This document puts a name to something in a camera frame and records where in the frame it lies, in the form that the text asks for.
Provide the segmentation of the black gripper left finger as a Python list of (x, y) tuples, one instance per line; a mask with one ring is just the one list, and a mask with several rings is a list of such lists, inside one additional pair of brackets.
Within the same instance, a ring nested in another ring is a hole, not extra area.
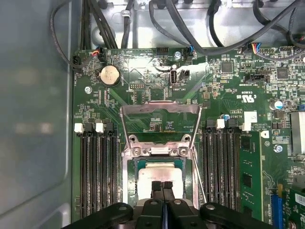
[(115, 203), (90, 214), (65, 229), (160, 229), (163, 221), (164, 202), (160, 181), (152, 182), (150, 199), (143, 199), (140, 205), (131, 207), (126, 203)]

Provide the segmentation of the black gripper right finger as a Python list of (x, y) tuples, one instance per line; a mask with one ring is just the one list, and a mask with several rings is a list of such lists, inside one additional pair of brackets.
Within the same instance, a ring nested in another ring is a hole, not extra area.
[(164, 200), (171, 229), (271, 229), (272, 226), (216, 203), (206, 203), (199, 210), (183, 199), (176, 199), (171, 181), (164, 182)]

